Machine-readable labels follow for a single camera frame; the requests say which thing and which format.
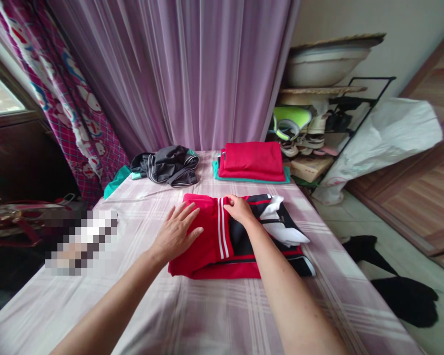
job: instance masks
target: black cloth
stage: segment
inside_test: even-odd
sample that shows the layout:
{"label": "black cloth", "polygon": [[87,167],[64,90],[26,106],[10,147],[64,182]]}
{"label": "black cloth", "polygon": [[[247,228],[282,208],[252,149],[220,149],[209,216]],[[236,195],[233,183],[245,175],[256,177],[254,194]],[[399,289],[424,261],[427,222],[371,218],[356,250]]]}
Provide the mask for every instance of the black cloth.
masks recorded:
{"label": "black cloth", "polygon": [[[266,207],[270,204],[271,197],[267,194],[262,195],[253,195],[245,198],[248,204],[250,205],[250,209],[252,210],[253,215],[256,218],[259,218]],[[271,223],[271,222],[281,222],[285,225],[286,228],[294,228],[301,232],[301,230],[296,226],[294,221],[291,219],[290,214],[285,208],[283,202],[280,204],[280,208],[277,211],[279,219],[278,220],[261,220],[262,224]],[[228,220],[228,227],[230,231],[230,242],[232,244],[232,248],[234,251],[234,256],[229,258],[228,260],[223,260],[219,262],[219,265],[222,264],[241,264],[241,263],[256,263],[255,255],[253,252],[252,244],[250,243],[250,238],[248,237],[248,233],[245,230],[245,227],[234,218],[230,217]],[[289,261],[291,266],[296,270],[296,272],[301,276],[314,276],[314,268],[304,256],[301,246],[292,246],[287,247],[276,238],[271,238],[273,243],[279,249],[279,251],[285,256],[285,258]]]}
{"label": "black cloth", "polygon": [[199,156],[194,151],[182,145],[172,145],[156,153],[138,154],[132,160],[131,171],[155,183],[184,187],[197,183],[197,164]]}
{"label": "black cloth", "polygon": [[432,327],[439,319],[434,303],[438,294],[418,281],[396,276],[372,280],[393,313],[418,328]]}
{"label": "black cloth", "polygon": [[438,294],[429,286],[399,276],[375,250],[376,240],[375,236],[351,237],[342,246],[356,263],[363,260],[396,275],[391,278],[371,280],[371,284],[398,318],[418,328],[433,326],[439,318],[434,303],[439,299]]}
{"label": "black cloth", "polygon": [[369,262],[379,268],[388,271],[391,274],[398,276],[398,273],[393,269],[390,264],[375,250],[375,243],[377,237],[375,236],[357,236],[351,237],[350,240],[342,246],[347,250],[350,257],[354,259],[356,263],[361,260]]}

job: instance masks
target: white plastic bag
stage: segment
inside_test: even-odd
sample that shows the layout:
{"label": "white plastic bag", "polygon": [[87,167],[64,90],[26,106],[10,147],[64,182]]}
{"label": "white plastic bag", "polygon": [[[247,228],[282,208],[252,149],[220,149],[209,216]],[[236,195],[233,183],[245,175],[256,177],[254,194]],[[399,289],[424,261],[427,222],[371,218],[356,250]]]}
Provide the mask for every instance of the white plastic bag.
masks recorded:
{"label": "white plastic bag", "polygon": [[371,112],[312,197],[324,205],[338,204],[349,180],[425,151],[442,139],[427,101],[387,99]]}

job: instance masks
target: curtain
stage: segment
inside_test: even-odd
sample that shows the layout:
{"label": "curtain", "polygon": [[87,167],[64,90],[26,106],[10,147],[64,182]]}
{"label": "curtain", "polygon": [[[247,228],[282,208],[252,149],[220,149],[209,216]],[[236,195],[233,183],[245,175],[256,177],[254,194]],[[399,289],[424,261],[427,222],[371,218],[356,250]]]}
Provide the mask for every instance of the curtain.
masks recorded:
{"label": "curtain", "polygon": [[48,0],[129,155],[264,140],[299,0]]}
{"label": "curtain", "polygon": [[[42,0],[0,0],[0,25],[89,205],[128,158]],[[49,176],[52,178],[52,167]]]}

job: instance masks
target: bed sheet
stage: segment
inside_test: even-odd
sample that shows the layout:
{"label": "bed sheet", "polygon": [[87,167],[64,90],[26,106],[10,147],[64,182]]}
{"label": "bed sheet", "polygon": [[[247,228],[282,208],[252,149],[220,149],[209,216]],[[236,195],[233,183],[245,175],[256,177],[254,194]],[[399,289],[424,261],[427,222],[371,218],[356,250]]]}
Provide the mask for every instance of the bed sheet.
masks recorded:
{"label": "bed sheet", "polygon": [[[47,354],[151,245],[168,209],[186,193],[281,195],[317,276],[305,278],[352,354],[422,354],[313,207],[291,182],[214,179],[217,152],[201,152],[199,183],[182,189],[128,178],[95,210],[117,211],[111,258],[87,276],[44,268],[0,311],[0,354]],[[190,280],[167,268],[149,288],[113,354],[282,354],[260,280]]]}

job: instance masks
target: cardboard box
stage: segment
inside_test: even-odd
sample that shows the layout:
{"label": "cardboard box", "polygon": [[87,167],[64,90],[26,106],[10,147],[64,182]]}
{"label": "cardboard box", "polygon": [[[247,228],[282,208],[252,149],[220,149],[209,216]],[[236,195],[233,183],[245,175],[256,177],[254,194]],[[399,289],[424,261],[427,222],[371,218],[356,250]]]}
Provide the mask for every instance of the cardboard box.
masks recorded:
{"label": "cardboard box", "polygon": [[291,174],[307,182],[313,182],[331,166],[333,161],[334,158],[331,156],[296,158],[291,161]]}

